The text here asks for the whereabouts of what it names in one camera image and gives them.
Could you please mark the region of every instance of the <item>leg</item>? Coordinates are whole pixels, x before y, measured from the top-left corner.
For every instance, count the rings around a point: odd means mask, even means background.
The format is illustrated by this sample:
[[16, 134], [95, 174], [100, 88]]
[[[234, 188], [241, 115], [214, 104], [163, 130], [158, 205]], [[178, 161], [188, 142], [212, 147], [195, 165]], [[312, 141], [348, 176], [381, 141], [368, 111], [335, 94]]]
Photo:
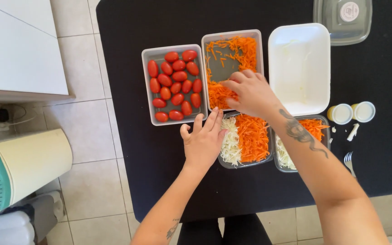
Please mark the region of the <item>leg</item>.
[[217, 219], [183, 223], [179, 233], [178, 245], [221, 245]]
[[224, 245], [272, 245], [256, 214], [225, 218]]

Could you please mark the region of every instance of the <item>fork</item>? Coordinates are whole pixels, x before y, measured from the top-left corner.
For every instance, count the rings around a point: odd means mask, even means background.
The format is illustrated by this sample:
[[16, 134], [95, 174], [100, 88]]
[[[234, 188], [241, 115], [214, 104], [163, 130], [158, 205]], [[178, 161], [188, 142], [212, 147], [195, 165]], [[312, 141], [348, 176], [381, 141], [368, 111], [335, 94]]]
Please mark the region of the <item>fork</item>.
[[346, 156], [344, 157], [344, 164], [350, 169], [350, 172], [352, 172], [352, 176], [356, 178], [356, 174], [353, 171], [353, 167], [352, 167], [352, 152], [349, 152], [346, 154]]

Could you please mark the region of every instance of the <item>black tablecloth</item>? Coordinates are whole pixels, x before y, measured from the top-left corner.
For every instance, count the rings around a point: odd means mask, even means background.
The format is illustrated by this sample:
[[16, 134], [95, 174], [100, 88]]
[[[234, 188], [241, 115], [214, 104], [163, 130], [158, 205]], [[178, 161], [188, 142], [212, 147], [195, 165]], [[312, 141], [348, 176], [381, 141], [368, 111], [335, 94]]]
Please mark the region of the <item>black tablecloth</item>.
[[[99, 3], [99, 30], [137, 220], [163, 195], [185, 160], [180, 125], [151, 124], [142, 50], [200, 44], [202, 36], [211, 33], [258, 29], [268, 77], [270, 33], [282, 25], [310, 23], [312, 13], [312, 0]], [[353, 151], [355, 173], [368, 195], [392, 194], [392, 0], [373, 2], [372, 28], [364, 42], [331, 48], [330, 106], [362, 101], [375, 104], [375, 118], [361, 123], [352, 142], [346, 137], [355, 121], [336, 125], [332, 152], [342, 159]], [[239, 170], [215, 162], [190, 199], [182, 221], [313, 202], [299, 175], [280, 172], [273, 161]]]

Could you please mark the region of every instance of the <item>hand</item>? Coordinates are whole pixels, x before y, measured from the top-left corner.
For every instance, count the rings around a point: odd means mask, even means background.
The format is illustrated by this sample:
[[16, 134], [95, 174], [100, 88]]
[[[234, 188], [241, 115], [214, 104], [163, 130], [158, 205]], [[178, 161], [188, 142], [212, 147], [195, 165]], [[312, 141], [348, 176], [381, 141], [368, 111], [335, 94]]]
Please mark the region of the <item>hand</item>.
[[203, 176], [215, 162], [220, 153], [223, 138], [227, 130], [220, 130], [223, 111], [217, 107], [208, 116], [202, 127], [203, 114], [198, 114], [193, 125], [193, 132], [189, 133], [190, 126], [181, 126], [181, 137], [184, 140], [186, 162], [184, 168], [197, 171]]
[[222, 85], [238, 94], [239, 101], [228, 98], [226, 102], [229, 107], [241, 113], [257, 116], [267, 121], [269, 109], [281, 105], [267, 80], [260, 73], [254, 73], [251, 70], [237, 71]]

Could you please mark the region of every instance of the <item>wrist tattoo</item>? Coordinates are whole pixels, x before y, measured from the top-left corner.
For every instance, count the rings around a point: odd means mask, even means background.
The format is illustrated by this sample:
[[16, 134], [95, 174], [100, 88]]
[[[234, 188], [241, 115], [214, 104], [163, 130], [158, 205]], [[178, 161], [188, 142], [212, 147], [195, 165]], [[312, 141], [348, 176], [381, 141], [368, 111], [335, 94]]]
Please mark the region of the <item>wrist tattoo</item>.
[[172, 228], [170, 228], [169, 231], [167, 231], [167, 234], [166, 234], [167, 240], [171, 239], [173, 234], [175, 234], [176, 228], [178, 228], [179, 220], [180, 219], [173, 219], [172, 220], [172, 221], [176, 221], [176, 224], [174, 226], [172, 226]]
[[285, 126], [288, 136], [302, 143], [309, 142], [310, 150], [321, 151], [324, 153], [326, 158], [328, 158], [328, 153], [324, 149], [318, 149], [315, 147], [314, 137], [292, 115], [286, 113], [283, 109], [279, 109], [279, 113], [288, 119]]

